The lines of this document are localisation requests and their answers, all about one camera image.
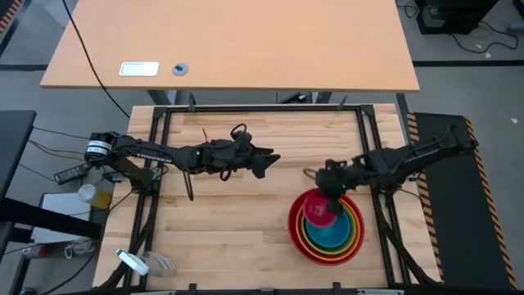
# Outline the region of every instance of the plastic bottle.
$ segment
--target plastic bottle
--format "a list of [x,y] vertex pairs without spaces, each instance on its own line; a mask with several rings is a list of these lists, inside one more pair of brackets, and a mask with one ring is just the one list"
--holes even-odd
[[92,184],[83,185],[78,191],[79,200],[91,206],[106,209],[111,203],[111,195],[102,190],[97,190]]
[[118,249],[116,255],[140,275],[152,275],[158,278],[176,275],[176,266],[173,261],[163,254],[144,252],[142,256],[136,257],[122,249]]

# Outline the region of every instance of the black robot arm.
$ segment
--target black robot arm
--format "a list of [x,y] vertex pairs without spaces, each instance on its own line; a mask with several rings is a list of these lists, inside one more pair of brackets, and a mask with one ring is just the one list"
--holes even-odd
[[[271,148],[254,146],[244,124],[235,127],[231,131],[231,137],[233,140],[216,139],[196,146],[169,147],[114,132],[93,133],[84,158],[95,167],[110,166],[129,178],[133,189],[144,193],[156,189],[155,180],[158,175],[153,170],[134,165],[127,157],[174,165],[184,173],[186,185],[190,181],[186,173],[219,173],[220,178],[226,181],[232,172],[248,169],[261,179],[265,177],[265,170],[280,158],[280,155],[272,154]],[[187,192],[192,199],[190,184]]]
[[457,134],[450,125],[431,141],[374,150],[353,158],[350,166],[347,161],[327,160],[326,166],[316,172],[315,183],[330,200],[328,210],[338,214],[338,200],[349,189],[373,185],[384,192],[394,192],[409,175],[447,157],[472,152],[477,146],[477,141],[468,134]]

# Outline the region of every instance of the orange striped edge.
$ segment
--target orange striped edge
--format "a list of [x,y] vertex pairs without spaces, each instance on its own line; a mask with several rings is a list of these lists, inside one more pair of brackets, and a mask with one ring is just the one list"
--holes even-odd
[[[475,138],[473,133],[472,122],[464,117],[466,125],[468,126],[468,132],[470,138]],[[477,161],[478,173],[481,177],[482,186],[484,187],[484,194],[486,195],[486,201],[488,203],[488,208],[491,214],[491,220],[493,220],[493,226],[495,227],[495,232],[497,235],[497,240],[499,241],[499,248],[502,255],[504,264],[506,265],[506,272],[508,273],[509,284],[514,290],[517,290],[517,281],[515,280],[515,274],[513,273],[513,268],[511,267],[511,262],[509,260],[508,250],[504,242],[504,235],[502,234],[502,229],[500,228],[499,217],[497,217],[497,211],[495,210],[495,204],[491,198],[491,189],[488,184],[488,179],[486,177],[486,172],[484,171],[484,165],[482,165],[481,154],[478,151],[478,148],[475,149],[475,160]]]
[[[411,138],[412,142],[417,142],[419,140],[417,119],[412,112],[408,113],[407,117],[409,137]],[[427,232],[429,233],[429,239],[431,240],[431,245],[433,246],[433,253],[435,254],[436,266],[439,270],[440,279],[444,281],[444,273],[442,272],[442,266],[440,262],[440,253],[438,248],[438,242],[436,240],[435,221],[433,220],[433,210],[431,209],[431,201],[429,199],[429,191],[427,189],[425,171],[418,175],[417,187],[418,195],[420,196],[422,204],[422,211],[424,212],[424,219],[426,220]]]
[[16,12],[18,11],[18,8],[22,5],[21,0],[15,0],[9,9],[7,9],[6,15],[3,16],[2,19],[0,19],[0,34],[7,28],[9,23],[13,20],[15,17]]

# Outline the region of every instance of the blue bowl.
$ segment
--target blue bowl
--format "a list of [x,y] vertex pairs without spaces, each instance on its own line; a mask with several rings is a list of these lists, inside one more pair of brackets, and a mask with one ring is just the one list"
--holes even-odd
[[344,215],[337,217],[335,223],[325,229],[315,227],[309,221],[305,221],[305,230],[309,237],[320,247],[334,248],[341,246],[350,236],[351,224],[346,211]]

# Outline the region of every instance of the wooden tabletop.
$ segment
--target wooden tabletop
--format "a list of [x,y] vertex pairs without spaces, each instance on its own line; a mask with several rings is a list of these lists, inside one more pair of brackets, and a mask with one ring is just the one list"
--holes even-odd
[[[404,145],[395,105],[375,105],[375,109],[384,147]],[[133,109],[129,135],[148,139],[152,111],[152,107]],[[187,199],[181,173],[171,167],[162,179],[152,250],[170,256],[178,273],[168,279],[150,278],[148,289],[187,289],[190,283],[198,283],[201,289],[331,288],[334,281],[341,282],[343,288],[385,287],[368,187],[348,194],[365,223],[364,244],[351,261],[334,267],[315,265],[293,247],[287,234],[292,202],[314,187],[302,169],[318,169],[328,158],[349,160],[362,153],[355,113],[175,113],[169,145],[202,143],[202,128],[210,139],[228,138],[230,129],[241,122],[247,124],[254,145],[274,148],[282,158],[266,171],[264,179],[256,179],[247,170],[239,170],[227,182],[218,175],[194,175],[194,202]],[[133,161],[142,164],[139,159]],[[416,193],[412,183],[404,189]],[[113,203],[129,190],[129,184],[118,184]],[[115,251],[128,249],[136,203],[137,197],[132,195],[111,212],[93,285],[103,283],[118,265]],[[395,204],[404,245],[433,279],[439,279],[420,201],[400,192],[395,195]],[[396,278],[400,278],[395,251],[391,252]]]
[[[73,18],[108,88],[418,91],[389,0],[80,0]],[[120,77],[124,61],[158,76]],[[100,87],[70,24],[41,85]]]

